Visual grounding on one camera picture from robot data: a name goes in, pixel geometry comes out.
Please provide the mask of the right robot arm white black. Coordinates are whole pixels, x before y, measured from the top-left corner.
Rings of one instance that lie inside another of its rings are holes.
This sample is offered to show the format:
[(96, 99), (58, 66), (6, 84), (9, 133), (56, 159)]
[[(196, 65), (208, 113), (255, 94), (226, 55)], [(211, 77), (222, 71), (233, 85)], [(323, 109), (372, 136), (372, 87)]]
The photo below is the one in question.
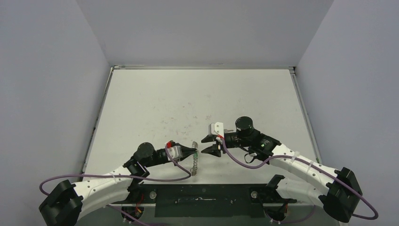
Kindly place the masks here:
[(208, 134), (202, 143), (213, 145), (202, 150), (216, 157), (226, 153), (237, 164), (256, 169), (249, 162), (242, 163), (231, 153), (231, 148), (239, 148), (262, 165), (269, 164), (297, 176), (302, 182), (290, 180), (283, 175), (275, 175), (266, 188), (266, 196), (272, 202), (281, 198), (295, 199), (322, 207), (333, 219), (348, 223), (362, 196), (362, 190), (354, 172), (346, 167), (341, 170), (314, 162), (298, 151), (272, 138), (253, 126), (248, 116), (235, 121), (236, 130), (225, 129), (223, 123), (211, 123)]

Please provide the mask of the metal disc with key rings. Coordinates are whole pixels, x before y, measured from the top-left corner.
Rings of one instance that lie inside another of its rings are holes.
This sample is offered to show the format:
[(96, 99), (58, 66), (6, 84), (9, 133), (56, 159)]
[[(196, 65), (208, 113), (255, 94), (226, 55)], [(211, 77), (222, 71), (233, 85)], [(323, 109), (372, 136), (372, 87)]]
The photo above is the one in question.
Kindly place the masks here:
[[(192, 142), (192, 148), (196, 148), (197, 152), (198, 152), (198, 143), (196, 141)], [(193, 165), (192, 165), (192, 168), (191, 168), (191, 175), (195, 176), (195, 175), (197, 175), (197, 171), (198, 171), (198, 158), (199, 158), (199, 155), (198, 156), (192, 155), (192, 158), (193, 158)]]

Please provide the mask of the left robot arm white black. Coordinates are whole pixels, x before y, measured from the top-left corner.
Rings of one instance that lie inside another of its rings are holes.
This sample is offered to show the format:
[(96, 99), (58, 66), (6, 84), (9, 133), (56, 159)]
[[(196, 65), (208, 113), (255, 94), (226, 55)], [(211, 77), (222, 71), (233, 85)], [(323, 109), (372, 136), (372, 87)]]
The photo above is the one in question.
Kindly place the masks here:
[(39, 206), (48, 226), (73, 226), (83, 216), (108, 204), (140, 198), (140, 183), (150, 180), (149, 167), (179, 161), (196, 154), (196, 146), (186, 147), (169, 141), (156, 150), (151, 143), (140, 144), (133, 156), (118, 168), (104, 175), (86, 175), (86, 181), (72, 183), (69, 176), (50, 193)]

